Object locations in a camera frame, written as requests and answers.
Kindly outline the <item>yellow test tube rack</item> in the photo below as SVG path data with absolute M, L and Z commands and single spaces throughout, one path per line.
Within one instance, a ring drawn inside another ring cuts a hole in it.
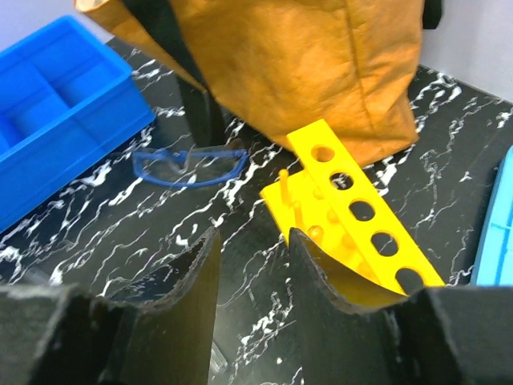
M 389 205 L 324 120 L 288 134 L 303 169 L 280 170 L 260 195 L 284 237 L 302 231 L 325 252 L 317 259 L 329 283 L 348 301 L 380 307 L 406 297 L 397 274 L 423 286 L 444 286 Z

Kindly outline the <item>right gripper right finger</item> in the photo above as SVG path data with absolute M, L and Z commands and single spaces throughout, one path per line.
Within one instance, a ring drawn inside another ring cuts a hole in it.
M 512 290 L 444 286 L 401 298 L 341 268 L 333 287 L 325 253 L 289 234 L 293 309 L 307 384 L 509 384 Z

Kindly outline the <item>blue safety glasses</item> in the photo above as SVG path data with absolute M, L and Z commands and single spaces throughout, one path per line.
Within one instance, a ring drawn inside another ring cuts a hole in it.
M 134 174 L 166 188 L 204 188 L 236 179 L 248 162 L 238 140 L 220 146 L 172 151 L 144 148 L 133 152 Z

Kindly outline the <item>clear test tube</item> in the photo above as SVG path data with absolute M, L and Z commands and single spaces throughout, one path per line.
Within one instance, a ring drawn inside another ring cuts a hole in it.
M 221 374 L 226 371 L 228 367 L 228 361 L 220 351 L 216 342 L 212 342 L 211 357 L 210 357 L 210 369 L 216 374 Z

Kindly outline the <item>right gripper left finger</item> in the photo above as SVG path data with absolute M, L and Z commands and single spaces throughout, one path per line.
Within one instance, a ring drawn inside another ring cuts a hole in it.
M 77 285 L 2 286 L 2 383 L 205 384 L 220 249 L 208 229 L 175 265 L 109 298 Z

